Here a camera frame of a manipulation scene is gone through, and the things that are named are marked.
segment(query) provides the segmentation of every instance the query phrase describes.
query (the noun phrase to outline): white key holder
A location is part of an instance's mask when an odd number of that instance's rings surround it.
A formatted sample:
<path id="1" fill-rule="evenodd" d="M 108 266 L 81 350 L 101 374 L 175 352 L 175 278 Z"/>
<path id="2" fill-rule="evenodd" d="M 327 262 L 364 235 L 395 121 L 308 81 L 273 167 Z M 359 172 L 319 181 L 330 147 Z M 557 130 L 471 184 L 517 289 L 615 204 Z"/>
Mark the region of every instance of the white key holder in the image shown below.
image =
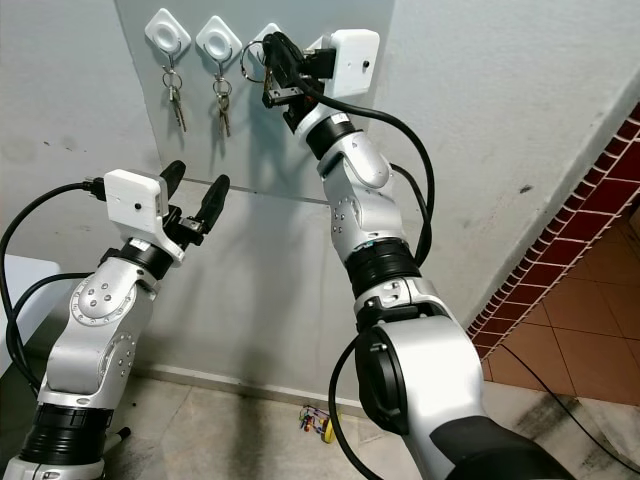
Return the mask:
<path id="1" fill-rule="evenodd" d="M 191 45 L 191 37 L 166 8 L 158 10 L 144 27 L 144 34 L 166 55 L 178 58 Z"/>
<path id="2" fill-rule="evenodd" d="M 242 42 L 224 21 L 214 15 L 196 36 L 196 44 L 217 62 L 229 62 L 242 50 Z"/>

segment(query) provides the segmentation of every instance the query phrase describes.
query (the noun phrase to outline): gray wall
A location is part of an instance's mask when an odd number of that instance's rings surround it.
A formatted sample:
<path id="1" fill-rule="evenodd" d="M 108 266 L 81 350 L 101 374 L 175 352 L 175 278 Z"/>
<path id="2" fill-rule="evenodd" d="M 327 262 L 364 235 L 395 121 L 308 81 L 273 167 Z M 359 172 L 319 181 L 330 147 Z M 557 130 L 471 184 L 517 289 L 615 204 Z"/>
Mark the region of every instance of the gray wall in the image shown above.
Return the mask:
<path id="1" fill-rule="evenodd" d="M 638 18 L 631 0 L 615 9 L 578 0 L 397 2 L 375 104 L 414 126 L 431 150 L 438 191 L 424 273 L 463 323 L 626 114 L 623 94 L 640 67 Z M 0 46 L 3 223 L 63 182 L 116 167 L 159 171 L 111 2 L 3 0 Z M 403 138 L 382 125 L 370 133 L 423 178 Z M 520 194 L 525 185 L 533 188 Z M 193 212 L 204 189 L 185 184 L 176 202 Z M 415 239 L 415 204 L 407 192 L 399 198 Z M 231 192 L 213 234 L 167 277 L 140 357 L 324 393 L 354 333 L 327 225 L 323 205 Z M 74 193 L 30 218 L 10 251 L 77 271 L 117 245 L 104 204 Z M 344 384 L 354 398 L 352 371 Z"/>

